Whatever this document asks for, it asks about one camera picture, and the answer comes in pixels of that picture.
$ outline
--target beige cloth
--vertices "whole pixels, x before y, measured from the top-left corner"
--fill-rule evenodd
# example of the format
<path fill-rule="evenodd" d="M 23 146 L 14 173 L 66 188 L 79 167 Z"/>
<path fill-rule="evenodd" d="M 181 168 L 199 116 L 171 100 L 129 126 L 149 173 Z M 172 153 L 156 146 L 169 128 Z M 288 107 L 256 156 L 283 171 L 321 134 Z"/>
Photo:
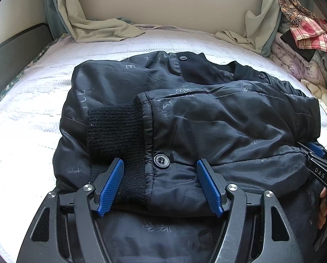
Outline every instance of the beige cloth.
<path fill-rule="evenodd" d="M 248 11 L 245 16 L 246 30 L 243 36 L 232 31 L 218 31 L 216 38 L 261 53 L 262 47 L 274 31 L 280 7 L 278 0 L 262 0 L 261 13 L 256 16 Z"/>
<path fill-rule="evenodd" d="M 327 114 L 327 89 L 321 85 L 314 85 L 307 80 L 301 80 L 301 83 L 310 90 L 312 95 L 318 99 L 320 106 Z"/>
<path fill-rule="evenodd" d="M 121 41 L 144 31 L 118 19 L 87 20 L 79 0 L 57 0 L 59 12 L 76 42 Z"/>

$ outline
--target pile of clothes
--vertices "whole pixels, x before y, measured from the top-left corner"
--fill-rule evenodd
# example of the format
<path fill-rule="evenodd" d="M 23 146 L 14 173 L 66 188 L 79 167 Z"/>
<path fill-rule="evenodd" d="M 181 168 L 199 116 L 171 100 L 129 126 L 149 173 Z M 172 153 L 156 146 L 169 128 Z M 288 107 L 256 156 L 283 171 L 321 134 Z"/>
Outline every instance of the pile of clothes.
<path fill-rule="evenodd" d="M 279 0 L 282 17 L 269 58 L 299 80 L 327 114 L 327 22 L 298 0 Z"/>

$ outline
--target blue gripper pad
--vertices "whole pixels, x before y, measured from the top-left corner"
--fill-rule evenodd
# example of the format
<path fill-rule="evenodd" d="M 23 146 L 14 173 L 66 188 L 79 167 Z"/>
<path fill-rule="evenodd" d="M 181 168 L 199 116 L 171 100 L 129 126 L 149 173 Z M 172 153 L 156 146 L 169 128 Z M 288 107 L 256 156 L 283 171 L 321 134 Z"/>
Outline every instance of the blue gripper pad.
<path fill-rule="evenodd" d="M 307 142 L 306 143 L 306 146 L 309 149 L 311 149 L 315 153 L 315 155 L 317 155 L 320 158 L 323 158 L 323 156 L 324 156 L 325 153 L 323 152 L 322 148 L 320 148 L 319 146 L 315 145 L 312 142 Z"/>
<path fill-rule="evenodd" d="M 210 210 L 215 213 L 217 217 L 221 217 L 224 212 L 221 204 L 221 195 L 219 194 L 215 183 L 212 181 L 205 168 L 205 165 L 201 160 L 197 162 L 196 174 L 200 181 L 208 205 L 210 206 Z"/>
<path fill-rule="evenodd" d="M 97 209 L 99 217 L 103 217 L 104 214 L 110 210 L 118 187 L 120 186 L 120 183 L 122 181 L 123 174 L 123 161 L 119 160 L 117 162 L 116 167 L 112 171 L 108 181 L 106 182 L 104 189 L 101 191 L 99 207 Z"/>

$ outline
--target leopard print fabric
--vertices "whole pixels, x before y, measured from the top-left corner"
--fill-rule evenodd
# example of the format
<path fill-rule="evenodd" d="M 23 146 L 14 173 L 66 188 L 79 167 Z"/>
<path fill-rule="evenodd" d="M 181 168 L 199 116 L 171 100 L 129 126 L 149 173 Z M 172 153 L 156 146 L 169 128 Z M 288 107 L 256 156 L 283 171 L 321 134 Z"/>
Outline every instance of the leopard print fabric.
<path fill-rule="evenodd" d="M 279 6 L 284 16 L 288 19 L 291 28 L 299 27 L 301 21 L 307 17 L 313 19 L 324 31 L 326 31 L 323 23 L 316 17 L 316 15 L 307 10 L 298 0 L 279 0 Z"/>

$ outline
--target pink plaid shirt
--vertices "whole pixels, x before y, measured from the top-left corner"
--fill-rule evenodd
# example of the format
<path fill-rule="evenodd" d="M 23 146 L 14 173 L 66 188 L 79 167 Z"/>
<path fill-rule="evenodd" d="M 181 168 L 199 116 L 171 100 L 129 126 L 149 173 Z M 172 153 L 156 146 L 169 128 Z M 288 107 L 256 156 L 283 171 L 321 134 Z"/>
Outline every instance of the pink plaid shirt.
<path fill-rule="evenodd" d="M 327 52 L 327 34 L 313 19 L 304 18 L 299 27 L 290 30 L 298 48 Z"/>

